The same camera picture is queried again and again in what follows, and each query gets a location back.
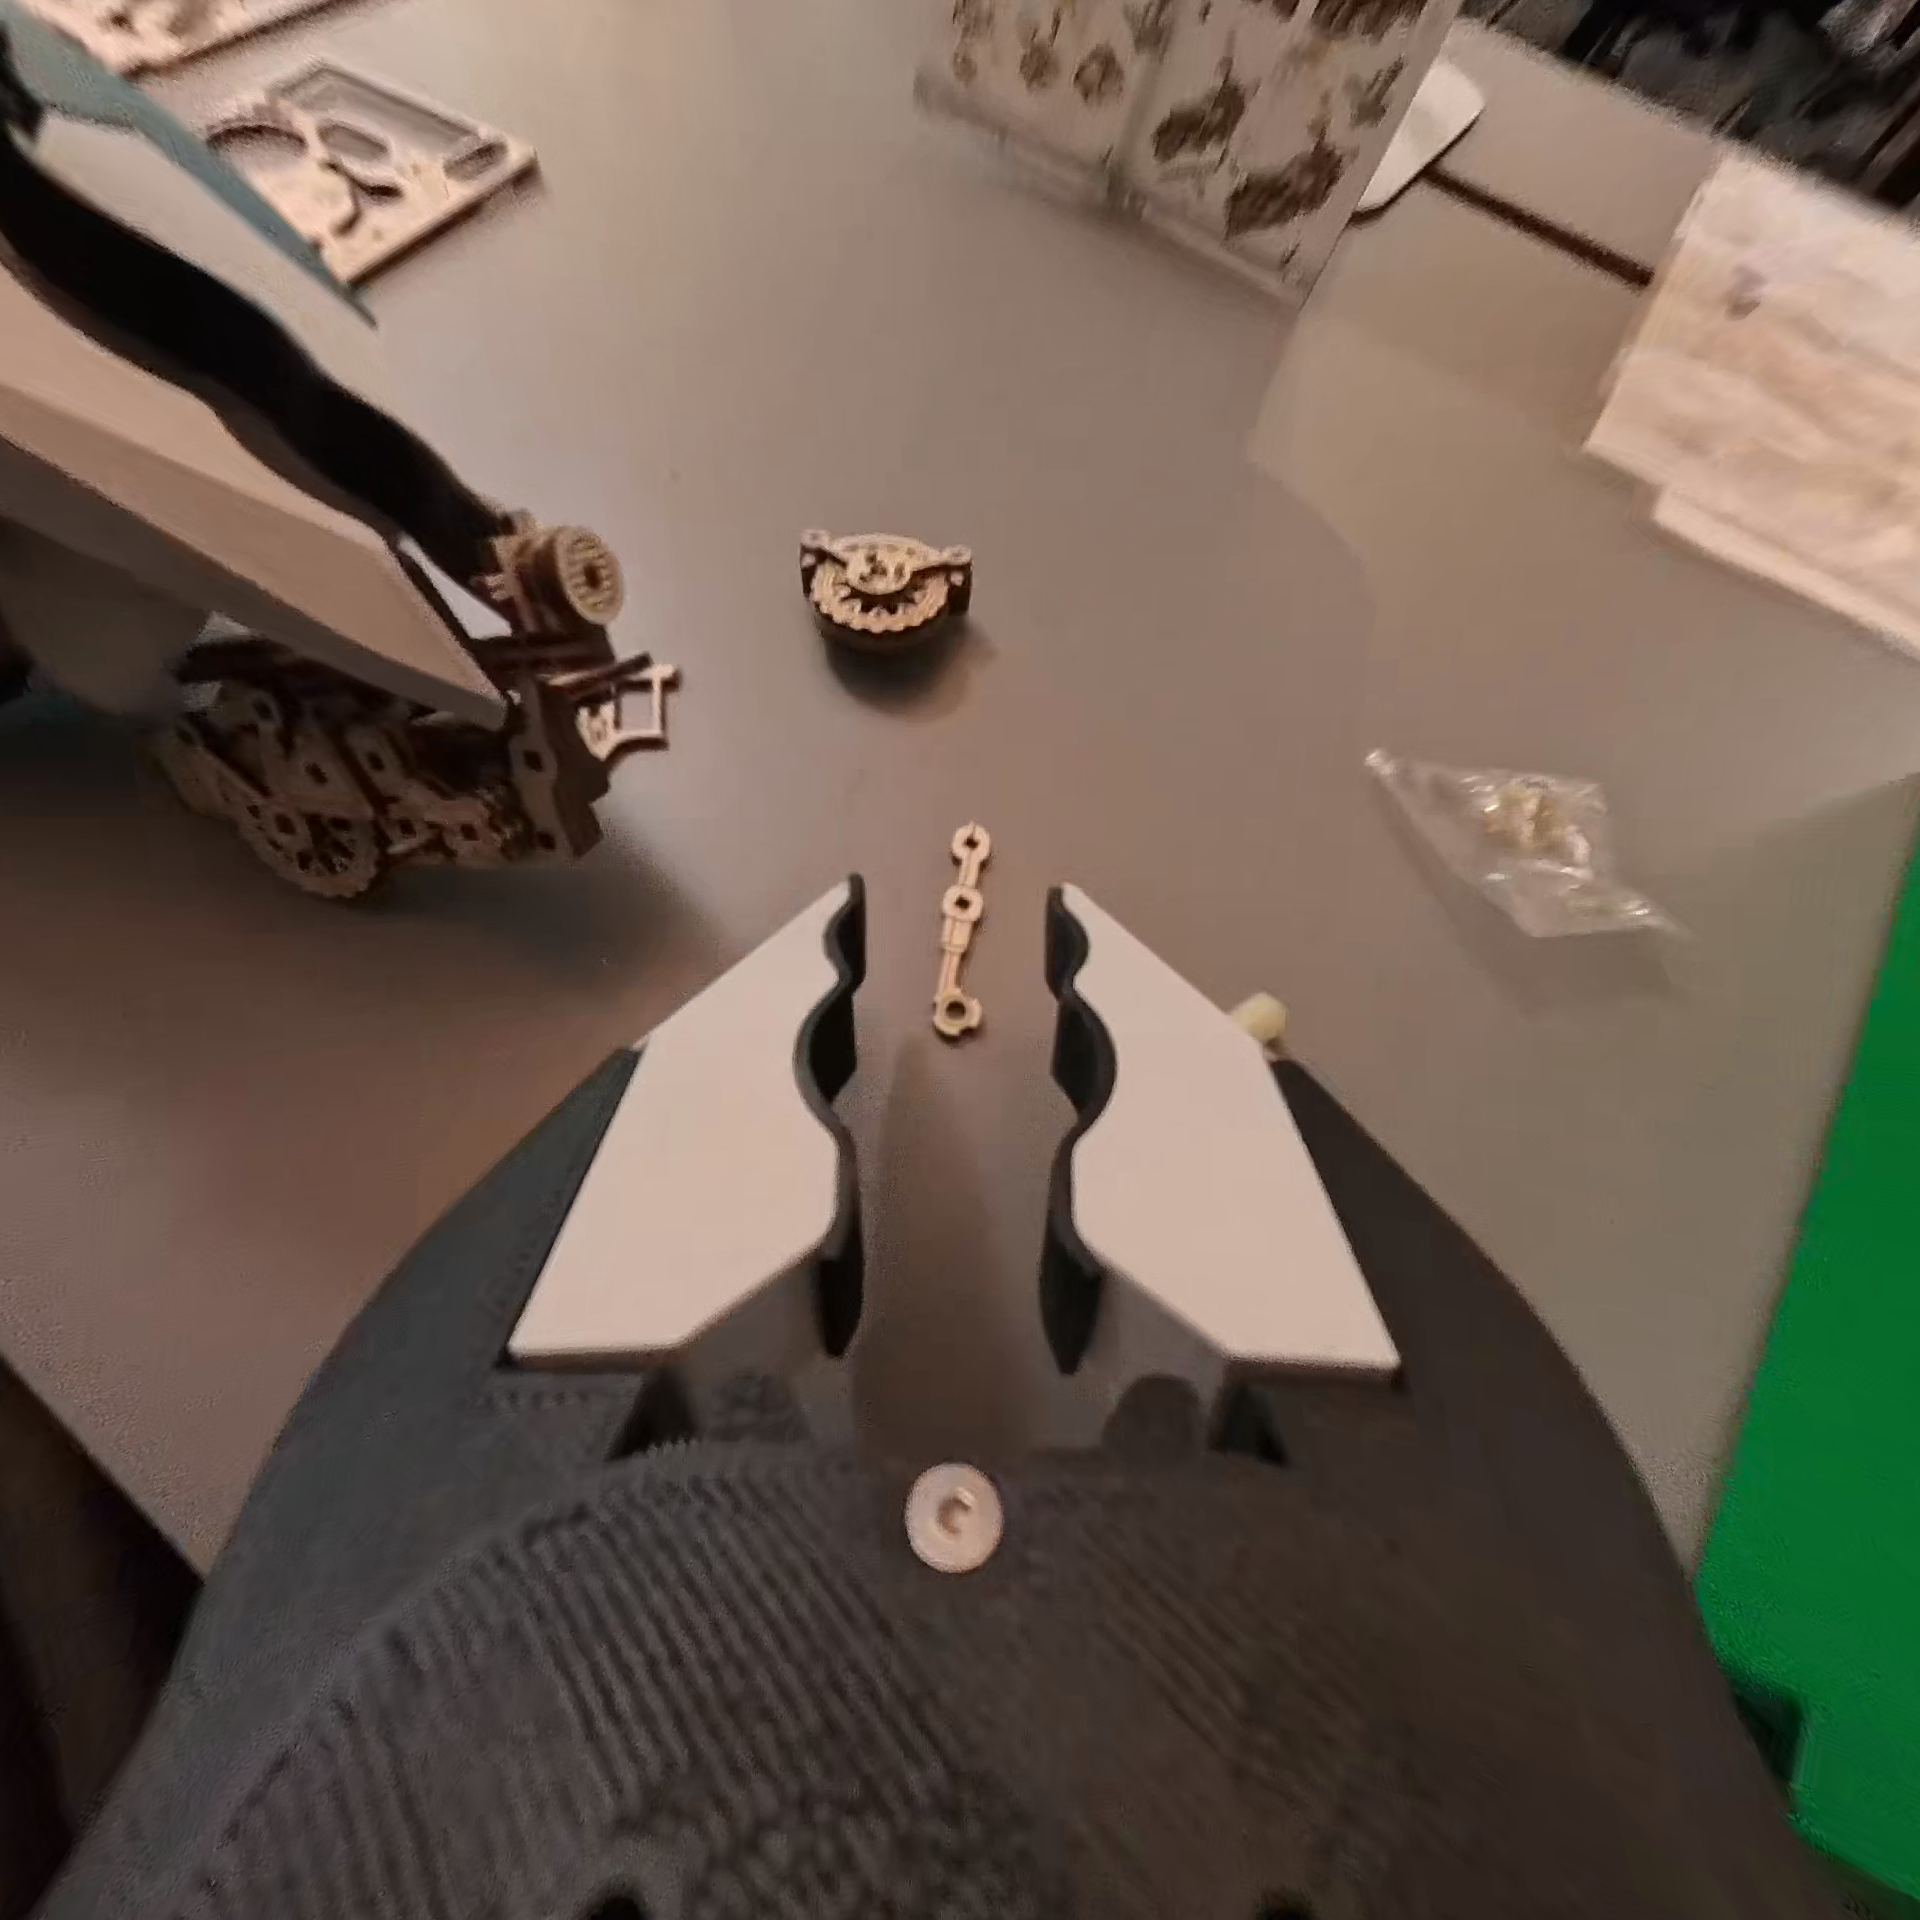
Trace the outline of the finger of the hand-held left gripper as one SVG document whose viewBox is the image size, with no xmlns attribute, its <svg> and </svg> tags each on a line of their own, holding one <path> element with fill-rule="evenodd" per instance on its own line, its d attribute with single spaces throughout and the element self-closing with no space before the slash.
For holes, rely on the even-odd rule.
<svg viewBox="0 0 1920 1920">
<path fill-rule="evenodd" d="M 398 403 L 357 294 L 182 118 L 37 20 L 1 25 L 1 116 L 4 251 L 71 323 L 387 542 L 507 533 Z"/>
<path fill-rule="evenodd" d="M 506 725 L 507 702 L 384 538 L 9 271 L 1 440 L 5 520 L 349 680 L 485 732 Z"/>
</svg>

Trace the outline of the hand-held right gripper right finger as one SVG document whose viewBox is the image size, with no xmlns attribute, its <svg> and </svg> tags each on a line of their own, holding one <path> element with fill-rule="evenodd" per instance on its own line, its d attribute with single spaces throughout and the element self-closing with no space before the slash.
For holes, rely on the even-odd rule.
<svg viewBox="0 0 1920 1920">
<path fill-rule="evenodd" d="M 1079 885 L 1046 900 L 1052 1078 L 1038 1297 L 1067 1380 L 1390 1380 L 1399 1352 L 1259 1030 Z"/>
</svg>

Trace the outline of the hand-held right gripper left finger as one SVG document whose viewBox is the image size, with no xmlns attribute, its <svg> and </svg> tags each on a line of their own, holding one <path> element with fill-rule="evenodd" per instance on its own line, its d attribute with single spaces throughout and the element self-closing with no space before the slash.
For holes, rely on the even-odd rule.
<svg viewBox="0 0 1920 1920">
<path fill-rule="evenodd" d="M 866 885 L 826 888 L 631 1050 L 506 1356 L 528 1369 L 834 1369 L 862 1315 Z"/>
</svg>

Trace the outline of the wooden link piece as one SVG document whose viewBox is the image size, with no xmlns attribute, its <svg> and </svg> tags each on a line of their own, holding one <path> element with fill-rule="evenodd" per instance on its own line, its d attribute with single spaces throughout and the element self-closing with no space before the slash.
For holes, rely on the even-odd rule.
<svg viewBox="0 0 1920 1920">
<path fill-rule="evenodd" d="M 948 1043 L 969 1037 L 983 1019 L 983 1007 L 965 979 L 968 954 L 986 911 L 981 876 L 993 854 L 986 825 L 968 821 L 952 833 L 953 876 L 939 900 L 939 964 L 929 1002 L 931 1030 Z"/>
</svg>

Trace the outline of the wooden motorcycle model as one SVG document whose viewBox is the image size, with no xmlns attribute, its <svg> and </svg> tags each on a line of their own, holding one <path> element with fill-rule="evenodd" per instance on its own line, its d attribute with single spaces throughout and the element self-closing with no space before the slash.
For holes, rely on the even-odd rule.
<svg viewBox="0 0 1920 1920">
<path fill-rule="evenodd" d="M 580 525 L 506 515 L 470 590 L 501 629 L 452 633 L 477 676 L 467 705 L 247 629 L 199 638 L 173 668 L 182 705 L 152 735 L 179 802 L 321 900 L 361 900 L 406 865 L 587 856 L 613 768 L 666 747 L 675 669 L 615 653 L 622 570 Z"/>
</svg>

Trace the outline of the grey desk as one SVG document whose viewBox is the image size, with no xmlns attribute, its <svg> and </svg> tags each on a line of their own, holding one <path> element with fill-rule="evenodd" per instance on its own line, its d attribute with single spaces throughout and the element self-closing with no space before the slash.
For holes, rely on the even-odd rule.
<svg viewBox="0 0 1920 1920">
<path fill-rule="evenodd" d="M 420 425 L 608 538 L 677 663 L 570 869 L 340 907 L 84 715 L 4 735 L 4 1352 L 204 1567 L 346 1322 L 470 1184 L 852 871 L 858 1408 L 1035 1433 L 1044 896 L 1295 1053 L 1521 1288 L 1682 1558 L 1908 859 L 1916 665 L 1664 540 L 1583 452 L 1637 291 L 1420 185 L 1303 310 L 910 96 L 899 3 L 369 3 L 155 81 L 331 57 L 540 177 L 368 294 Z M 963 624 L 828 641 L 800 538 L 972 549 Z M 1366 769 L 1601 786 L 1682 927 L 1532 937 Z M 941 1040 L 949 842 L 988 828 Z"/>
</svg>

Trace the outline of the clear plastic bag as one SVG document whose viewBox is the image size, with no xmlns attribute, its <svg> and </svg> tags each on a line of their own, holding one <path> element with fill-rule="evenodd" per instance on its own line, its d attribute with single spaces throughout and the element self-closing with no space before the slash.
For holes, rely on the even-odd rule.
<svg viewBox="0 0 1920 1920">
<path fill-rule="evenodd" d="M 1682 934 L 1619 867 L 1596 780 L 1452 765 L 1383 747 L 1364 769 L 1438 861 L 1532 939 Z"/>
</svg>

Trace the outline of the wooden wheel assembly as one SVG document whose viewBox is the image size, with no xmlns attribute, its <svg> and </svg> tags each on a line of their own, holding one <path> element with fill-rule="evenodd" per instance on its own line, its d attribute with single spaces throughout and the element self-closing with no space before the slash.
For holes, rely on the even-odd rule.
<svg viewBox="0 0 1920 1920">
<path fill-rule="evenodd" d="M 797 580 L 826 641 L 896 657 L 965 621 L 976 563 L 965 544 L 807 529 L 797 538 Z"/>
</svg>

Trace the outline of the green plastic crate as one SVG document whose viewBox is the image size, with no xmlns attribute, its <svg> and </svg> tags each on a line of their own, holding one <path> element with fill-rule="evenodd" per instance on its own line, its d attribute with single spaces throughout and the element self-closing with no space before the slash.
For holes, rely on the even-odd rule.
<svg viewBox="0 0 1920 1920">
<path fill-rule="evenodd" d="M 1797 1836 L 1858 1911 L 1916 1915 L 1916 856 L 1693 1597 Z"/>
</svg>

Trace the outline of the light wooden board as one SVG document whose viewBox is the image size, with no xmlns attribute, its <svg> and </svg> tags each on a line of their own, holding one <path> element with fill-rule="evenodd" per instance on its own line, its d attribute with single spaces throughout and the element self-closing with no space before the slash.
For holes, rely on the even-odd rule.
<svg viewBox="0 0 1920 1920">
<path fill-rule="evenodd" d="M 1649 521 L 1917 653 L 1916 222 L 1726 150 L 1605 373 L 1585 453 Z"/>
</svg>

